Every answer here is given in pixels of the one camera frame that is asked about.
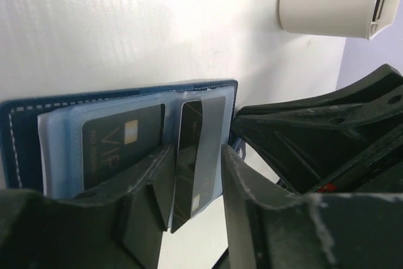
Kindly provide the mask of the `blue leather card holder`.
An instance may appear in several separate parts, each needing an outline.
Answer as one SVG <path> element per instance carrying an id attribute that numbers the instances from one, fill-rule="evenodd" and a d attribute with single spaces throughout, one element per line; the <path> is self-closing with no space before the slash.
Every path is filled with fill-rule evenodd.
<path id="1" fill-rule="evenodd" d="M 223 80 L 4 101 L 6 188 L 71 198 L 171 143 L 176 188 L 208 203 L 222 191 L 237 89 Z"/>

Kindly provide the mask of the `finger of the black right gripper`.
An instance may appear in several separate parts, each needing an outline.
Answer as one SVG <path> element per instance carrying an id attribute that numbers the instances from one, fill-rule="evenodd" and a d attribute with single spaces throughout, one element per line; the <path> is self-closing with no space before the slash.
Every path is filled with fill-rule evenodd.
<path id="1" fill-rule="evenodd" d="M 231 130 L 293 193 L 397 192 L 402 75 L 385 64 L 332 93 L 246 106 Z"/>

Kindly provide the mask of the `black credit card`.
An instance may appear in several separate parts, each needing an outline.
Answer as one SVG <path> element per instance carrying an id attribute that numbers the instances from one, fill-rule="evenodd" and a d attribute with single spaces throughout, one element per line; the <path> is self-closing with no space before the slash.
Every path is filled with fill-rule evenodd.
<path id="1" fill-rule="evenodd" d="M 93 118 L 82 126 L 84 189 L 130 168 L 162 143 L 165 104 Z"/>
<path id="2" fill-rule="evenodd" d="M 172 233 L 212 200 L 225 104 L 216 96 L 181 106 Z"/>

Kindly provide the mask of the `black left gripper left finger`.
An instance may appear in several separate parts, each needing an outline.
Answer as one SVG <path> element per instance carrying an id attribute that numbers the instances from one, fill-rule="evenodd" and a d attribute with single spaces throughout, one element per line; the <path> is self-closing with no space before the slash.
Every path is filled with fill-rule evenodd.
<path id="1" fill-rule="evenodd" d="M 1 192 L 2 268 L 156 268 L 174 195 L 175 150 L 158 147 L 72 199 Z"/>

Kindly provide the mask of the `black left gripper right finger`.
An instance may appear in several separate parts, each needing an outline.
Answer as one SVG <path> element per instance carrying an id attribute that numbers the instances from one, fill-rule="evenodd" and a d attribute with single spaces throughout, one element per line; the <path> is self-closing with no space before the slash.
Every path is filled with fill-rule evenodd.
<path id="1" fill-rule="evenodd" d="M 401 268 L 402 194 L 295 195 L 222 147 L 231 268 Z"/>

